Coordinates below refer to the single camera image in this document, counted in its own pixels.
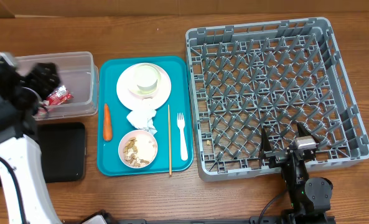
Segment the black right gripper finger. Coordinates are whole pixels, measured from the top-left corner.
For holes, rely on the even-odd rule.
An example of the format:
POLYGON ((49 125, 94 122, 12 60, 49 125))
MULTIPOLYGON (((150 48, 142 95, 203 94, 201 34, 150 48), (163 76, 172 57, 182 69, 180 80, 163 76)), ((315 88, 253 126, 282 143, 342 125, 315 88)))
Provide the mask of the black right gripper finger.
POLYGON ((300 123, 300 122, 297 123, 297 133, 299 137, 310 136, 314 139, 316 143, 320 143, 320 141, 306 129, 303 123, 300 123))
POLYGON ((259 159, 266 159, 266 153, 271 152, 271 145, 269 143, 268 135, 263 127, 261 127, 261 144, 259 148, 259 159))

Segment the red snack wrapper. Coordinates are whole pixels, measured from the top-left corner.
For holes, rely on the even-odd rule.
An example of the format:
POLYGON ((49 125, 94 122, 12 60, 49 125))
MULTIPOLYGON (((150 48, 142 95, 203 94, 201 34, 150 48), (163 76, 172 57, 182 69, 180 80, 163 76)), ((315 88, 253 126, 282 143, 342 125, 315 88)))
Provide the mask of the red snack wrapper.
POLYGON ((67 103, 73 98, 73 95, 68 91, 65 85, 59 86, 45 100, 40 103, 37 116, 45 116, 52 111, 51 106, 57 106, 67 103))

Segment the orange carrot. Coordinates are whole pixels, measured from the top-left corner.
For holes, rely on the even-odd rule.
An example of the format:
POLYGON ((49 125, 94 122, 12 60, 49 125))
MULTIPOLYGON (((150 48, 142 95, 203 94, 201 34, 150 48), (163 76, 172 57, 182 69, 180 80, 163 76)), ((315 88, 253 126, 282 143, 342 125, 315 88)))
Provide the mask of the orange carrot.
POLYGON ((111 124, 111 113, 107 103, 104 104, 104 117, 103 117, 103 139, 105 141, 111 141, 113 138, 113 130, 111 124))

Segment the pale green cup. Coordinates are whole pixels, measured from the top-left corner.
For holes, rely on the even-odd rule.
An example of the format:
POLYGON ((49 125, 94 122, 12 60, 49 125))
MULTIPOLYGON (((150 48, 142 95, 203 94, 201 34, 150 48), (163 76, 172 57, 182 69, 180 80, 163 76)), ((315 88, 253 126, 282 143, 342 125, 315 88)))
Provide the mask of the pale green cup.
POLYGON ((134 84, 140 94, 146 95, 156 91, 161 74, 150 63, 140 63, 134 67, 134 84))

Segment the white napkin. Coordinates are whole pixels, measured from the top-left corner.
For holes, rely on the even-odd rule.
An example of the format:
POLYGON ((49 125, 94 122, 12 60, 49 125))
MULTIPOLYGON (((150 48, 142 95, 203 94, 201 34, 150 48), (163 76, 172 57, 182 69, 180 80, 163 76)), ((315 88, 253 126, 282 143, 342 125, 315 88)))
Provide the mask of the white napkin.
POLYGON ((152 99, 143 99, 140 105, 132 110, 126 117, 130 124, 139 130, 147 131, 152 135, 157 133, 153 118, 156 116, 156 110, 152 108, 152 99))

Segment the food scraps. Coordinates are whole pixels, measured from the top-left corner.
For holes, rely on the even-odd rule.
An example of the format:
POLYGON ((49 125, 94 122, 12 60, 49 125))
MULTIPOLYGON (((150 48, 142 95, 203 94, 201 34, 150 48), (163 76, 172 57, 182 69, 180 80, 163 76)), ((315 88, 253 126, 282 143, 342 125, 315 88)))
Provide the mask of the food scraps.
POLYGON ((124 153, 124 160, 134 168, 141 168, 145 167, 149 164, 149 161, 145 159, 141 159, 138 154, 138 147, 136 146, 136 138, 131 138, 126 144, 123 149, 124 153))

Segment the pink bowl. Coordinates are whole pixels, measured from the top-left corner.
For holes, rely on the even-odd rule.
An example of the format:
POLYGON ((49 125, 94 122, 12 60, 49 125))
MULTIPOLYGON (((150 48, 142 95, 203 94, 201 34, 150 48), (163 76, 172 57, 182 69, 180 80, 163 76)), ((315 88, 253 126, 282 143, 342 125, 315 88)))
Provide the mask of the pink bowl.
POLYGON ((157 141, 156 141, 155 137, 152 134, 150 134, 149 132, 143 131, 143 130, 130 131, 129 133, 124 135, 124 137, 119 142, 118 155, 119 155, 119 158, 121 159, 122 163, 124 165, 126 165, 127 167, 132 168, 132 169, 145 168, 145 167, 141 167, 141 168, 131 167, 124 160, 123 149, 125 147, 125 144, 131 138, 136 138, 136 140, 137 140, 136 146, 138 147, 138 151, 139 151, 138 154, 139 154, 140 158, 149 161, 149 164, 146 165, 145 167, 150 166, 151 163, 156 159, 157 152, 158 152, 158 145, 157 145, 157 141))

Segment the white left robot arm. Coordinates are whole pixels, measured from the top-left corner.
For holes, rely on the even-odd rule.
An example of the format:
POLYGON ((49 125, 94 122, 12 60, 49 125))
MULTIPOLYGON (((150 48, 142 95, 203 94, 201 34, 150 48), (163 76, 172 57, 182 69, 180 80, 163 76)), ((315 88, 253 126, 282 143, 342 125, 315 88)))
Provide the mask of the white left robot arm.
POLYGON ((27 75, 0 52, 0 180, 10 223, 60 223, 41 166, 34 116, 60 86, 54 63, 37 63, 27 75))

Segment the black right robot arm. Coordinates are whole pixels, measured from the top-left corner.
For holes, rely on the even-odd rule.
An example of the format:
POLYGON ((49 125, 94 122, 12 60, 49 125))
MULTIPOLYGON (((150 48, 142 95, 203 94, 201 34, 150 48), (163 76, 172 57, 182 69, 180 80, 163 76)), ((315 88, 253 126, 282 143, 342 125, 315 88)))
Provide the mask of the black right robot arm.
POLYGON ((297 123, 298 137, 294 144, 281 151, 273 151, 264 128, 261 128, 259 159, 268 160, 269 168, 280 168, 286 183, 286 190, 275 196, 262 210, 257 222, 272 223, 335 223, 328 217, 333 184, 323 177, 309 177, 306 162, 316 157, 319 140, 301 123, 297 123), (283 210, 279 216, 266 217, 266 210, 277 199, 288 194, 291 208, 283 210))

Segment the grey dishwasher rack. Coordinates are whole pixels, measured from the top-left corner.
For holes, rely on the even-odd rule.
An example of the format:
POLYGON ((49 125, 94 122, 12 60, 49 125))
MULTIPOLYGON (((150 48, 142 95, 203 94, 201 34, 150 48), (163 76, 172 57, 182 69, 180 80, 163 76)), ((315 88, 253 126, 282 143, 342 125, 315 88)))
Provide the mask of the grey dishwasher rack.
POLYGON ((185 41, 202 180, 271 174, 259 159, 261 127, 279 151, 294 144, 298 122, 320 141, 309 171, 369 158, 369 139, 328 19, 198 27, 186 32, 185 41))

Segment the clear plastic bin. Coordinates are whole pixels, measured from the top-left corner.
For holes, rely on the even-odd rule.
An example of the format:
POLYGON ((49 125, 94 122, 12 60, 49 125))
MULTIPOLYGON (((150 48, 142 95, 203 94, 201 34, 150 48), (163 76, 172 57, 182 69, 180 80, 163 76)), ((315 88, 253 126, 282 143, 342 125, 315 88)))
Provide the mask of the clear plastic bin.
POLYGON ((40 109, 37 121, 91 116, 98 112, 98 68, 90 52, 65 52, 56 54, 28 55, 16 58, 18 73, 26 75, 36 63, 54 63, 61 84, 73 96, 60 105, 48 105, 40 109))

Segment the black plastic tray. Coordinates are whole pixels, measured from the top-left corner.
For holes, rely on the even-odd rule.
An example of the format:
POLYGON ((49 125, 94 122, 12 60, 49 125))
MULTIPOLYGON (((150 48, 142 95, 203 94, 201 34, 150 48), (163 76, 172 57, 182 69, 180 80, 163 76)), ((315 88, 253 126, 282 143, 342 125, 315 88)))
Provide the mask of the black plastic tray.
POLYGON ((46 183, 84 178, 86 129, 80 122, 38 125, 42 172, 46 183))

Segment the white plastic fork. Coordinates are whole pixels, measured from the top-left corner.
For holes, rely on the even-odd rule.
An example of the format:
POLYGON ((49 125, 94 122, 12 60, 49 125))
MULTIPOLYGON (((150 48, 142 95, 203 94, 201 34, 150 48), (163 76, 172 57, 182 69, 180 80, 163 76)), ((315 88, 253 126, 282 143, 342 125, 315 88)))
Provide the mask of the white plastic fork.
POLYGON ((177 114, 177 127, 180 132, 180 158, 183 161, 186 161, 188 159, 188 152, 187 152, 187 143, 185 140, 185 133, 184 133, 185 119, 184 119, 183 113, 177 114))

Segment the wooden chopstick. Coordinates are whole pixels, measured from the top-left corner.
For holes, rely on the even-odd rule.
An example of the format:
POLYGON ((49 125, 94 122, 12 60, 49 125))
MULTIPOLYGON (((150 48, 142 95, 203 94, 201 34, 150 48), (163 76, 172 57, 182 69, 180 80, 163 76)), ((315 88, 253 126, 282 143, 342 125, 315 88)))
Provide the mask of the wooden chopstick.
POLYGON ((167 120, 168 120, 168 150, 169 150, 169 177, 172 176, 172 141, 171 141, 171 118, 170 118, 170 105, 167 107, 167 120))

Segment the pink plate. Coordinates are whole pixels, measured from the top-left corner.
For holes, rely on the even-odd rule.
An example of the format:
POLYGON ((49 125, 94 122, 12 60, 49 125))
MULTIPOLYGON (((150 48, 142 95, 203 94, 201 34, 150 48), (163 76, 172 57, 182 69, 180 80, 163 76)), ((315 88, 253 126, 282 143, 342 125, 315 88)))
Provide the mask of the pink plate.
POLYGON ((116 84, 116 94, 118 96, 118 99, 126 108, 134 110, 140 105, 143 99, 151 98, 152 108, 157 110, 169 98, 172 89, 171 80, 167 72, 163 68, 151 63, 157 67, 161 74, 161 77, 156 91, 150 94, 142 95, 134 84, 134 67, 137 64, 134 64, 127 68, 118 78, 116 84))

